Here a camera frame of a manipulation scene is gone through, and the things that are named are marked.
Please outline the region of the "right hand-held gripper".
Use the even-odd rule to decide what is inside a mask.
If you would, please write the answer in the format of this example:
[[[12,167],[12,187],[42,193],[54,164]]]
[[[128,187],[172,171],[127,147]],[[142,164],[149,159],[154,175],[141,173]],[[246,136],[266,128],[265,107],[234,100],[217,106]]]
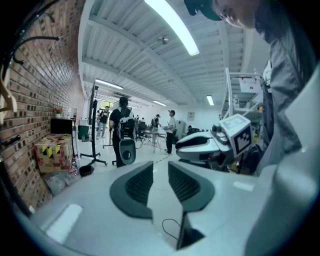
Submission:
[[[205,161],[222,171],[243,158],[253,144],[251,121],[235,114],[214,124],[210,131],[195,132],[180,139],[176,154],[184,160]]]

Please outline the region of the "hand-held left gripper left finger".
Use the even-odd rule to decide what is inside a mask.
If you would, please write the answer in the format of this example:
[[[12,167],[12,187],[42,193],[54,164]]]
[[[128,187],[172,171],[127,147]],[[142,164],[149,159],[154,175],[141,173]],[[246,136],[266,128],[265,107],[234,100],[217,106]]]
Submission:
[[[110,186],[109,195],[117,208],[129,217],[152,219],[148,198],[153,185],[153,162],[140,163],[118,177]]]

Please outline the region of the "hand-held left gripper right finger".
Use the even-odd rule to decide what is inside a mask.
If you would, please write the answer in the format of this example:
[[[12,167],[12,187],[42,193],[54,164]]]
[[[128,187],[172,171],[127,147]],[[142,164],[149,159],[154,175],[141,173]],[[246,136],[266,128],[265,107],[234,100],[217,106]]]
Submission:
[[[209,180],[173,161],[168,163],[168,181],[185,213],[203,210],[215,194]]]

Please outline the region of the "black coat rack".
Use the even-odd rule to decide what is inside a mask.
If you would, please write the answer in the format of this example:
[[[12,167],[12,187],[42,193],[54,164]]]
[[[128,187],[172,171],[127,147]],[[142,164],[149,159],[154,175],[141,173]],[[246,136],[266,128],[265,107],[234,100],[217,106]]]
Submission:
[[[3,53],[3,58],[0,59],[0,69],[2,65],[8,66],[8,62],[11,61],[23,65],[23,60],[18,60],[16,58],[16,51],[19,47],[23,46],[24,44],[35,41],[35,40],[53,40],[53,41],[59,41],[60,38],[58,36],[43,36],[43,35],[37,35],[37,36],[30,36],[28,38],[25,38],[26,33],[28,30],[35,24],[36,21],[38,21],[40,18],[43,18],[47,16],[51,23],[55,23],[56,20],[53,17],[52,14],[48,13],[47,10],[51,8],[53,5],[58,3],[60,0],[52,0],[47,4],[44,4],[45,0],[38,0],[36,2],[35,7],[32,10],[32,14],[23,21],[18,28],[16,29],[16,32],[13,35],[13,39],[9,43],[8,47],[6,48],[5,52]],[[4,141],[0,138],[0,187],[3,192],[7,192],[8,194],[8,200],[9,203],[13,206],[15,205],[20,212],[22,212],[27,217],[30,217],[32,214],[29,208],[26,206],[26,204],[23,202],[21,197],[19,196],[19,193],[14,188],[11,179],[8,175],[5,162],[3,158],[1,157],[2,149],[1,147],[8,147],[16,142],[18,142],[21,139],[19,135],[16,135],[14,138]]]

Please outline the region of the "white metal shelving rack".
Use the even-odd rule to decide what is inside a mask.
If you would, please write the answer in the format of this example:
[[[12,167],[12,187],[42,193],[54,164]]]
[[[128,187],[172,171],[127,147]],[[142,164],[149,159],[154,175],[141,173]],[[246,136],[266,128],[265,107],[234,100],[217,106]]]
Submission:
[[[220,117],[240,114],[252,122],[262,118],[263,77],[258,73],[230,72],[225,68],[225,93]]]

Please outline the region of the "wooden hanger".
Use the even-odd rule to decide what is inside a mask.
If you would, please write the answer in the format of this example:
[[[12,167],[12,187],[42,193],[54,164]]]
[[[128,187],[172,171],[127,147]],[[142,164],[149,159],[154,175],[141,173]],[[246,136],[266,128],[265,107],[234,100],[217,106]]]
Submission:
[[[0,69],[0,126],[4,124],[7,113],[18,111],[16,98],[9,89],[11,62],[7,63],[8,66],[2,64]]]

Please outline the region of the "white folding table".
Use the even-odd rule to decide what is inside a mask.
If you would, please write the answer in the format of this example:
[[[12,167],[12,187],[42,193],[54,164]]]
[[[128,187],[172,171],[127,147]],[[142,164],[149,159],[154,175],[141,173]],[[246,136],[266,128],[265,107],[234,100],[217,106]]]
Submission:
[[[146,145],[152,146],[153,153],[156,151],[156,149],[159,149],[162,151],[162,140],[165,138],[165,133],[163,132],[152,132],[150,130],[144,130],[143,131]]]

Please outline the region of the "trash can with black liner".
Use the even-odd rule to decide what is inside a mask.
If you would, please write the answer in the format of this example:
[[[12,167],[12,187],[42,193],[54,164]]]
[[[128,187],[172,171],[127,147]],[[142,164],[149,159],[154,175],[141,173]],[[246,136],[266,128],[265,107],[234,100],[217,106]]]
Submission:
[[[79,174],[81,177],[86,177],[94,172],[95,168],[91,165],[84,165],[79,168]]]

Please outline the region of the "clear plastic bags pile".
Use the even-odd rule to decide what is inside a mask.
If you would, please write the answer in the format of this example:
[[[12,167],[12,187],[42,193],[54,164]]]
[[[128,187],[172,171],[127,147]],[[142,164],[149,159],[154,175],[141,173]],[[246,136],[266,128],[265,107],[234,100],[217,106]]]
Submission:
[[[58,195],[67,187],[70,187],[80,180],[79,167],[79,159],[76,157],[72,159],[70,170],[47,173],[43,176],[43,179],[53,196]]]

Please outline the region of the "green bin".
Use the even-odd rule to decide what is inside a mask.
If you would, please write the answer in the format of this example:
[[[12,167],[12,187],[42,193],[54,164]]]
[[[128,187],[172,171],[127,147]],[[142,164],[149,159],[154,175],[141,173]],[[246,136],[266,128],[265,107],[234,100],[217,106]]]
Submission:
[[[83,138],[87,139],[89,137],[89,126],[79,125],[78,126],[78,139],[82,140]]]

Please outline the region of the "cardboard box with striped tape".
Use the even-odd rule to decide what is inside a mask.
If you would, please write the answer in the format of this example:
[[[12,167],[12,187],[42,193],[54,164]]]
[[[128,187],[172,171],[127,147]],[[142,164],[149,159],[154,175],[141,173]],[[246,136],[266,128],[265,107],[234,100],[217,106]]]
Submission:
[[[34,145],[40,173],[59,173],[72,168],[73,147],[70,134],[50,134]]]

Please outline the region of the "black cabinet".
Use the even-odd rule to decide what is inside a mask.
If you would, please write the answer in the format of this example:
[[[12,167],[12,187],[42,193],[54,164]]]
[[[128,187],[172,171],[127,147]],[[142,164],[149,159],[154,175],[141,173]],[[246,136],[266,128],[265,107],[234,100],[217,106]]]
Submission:
[[[50,120],[50,133],[51,134],[68,134],[71,135],[71,142],[73,144],[73,119],[64,119],[64,118],[52,118]]]

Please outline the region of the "person's clothed body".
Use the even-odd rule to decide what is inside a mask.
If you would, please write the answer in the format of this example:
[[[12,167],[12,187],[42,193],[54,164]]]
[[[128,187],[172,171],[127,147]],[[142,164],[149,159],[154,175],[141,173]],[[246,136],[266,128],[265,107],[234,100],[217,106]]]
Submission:
[[[298,97],[317,65],[316,54],[306,33],[299,26],[274,28],[256,23],[259,35],[270,45],[271,99],[266,101],[265,130],[272,135],[257,172],[301,148],[301,142],[285,111]]]

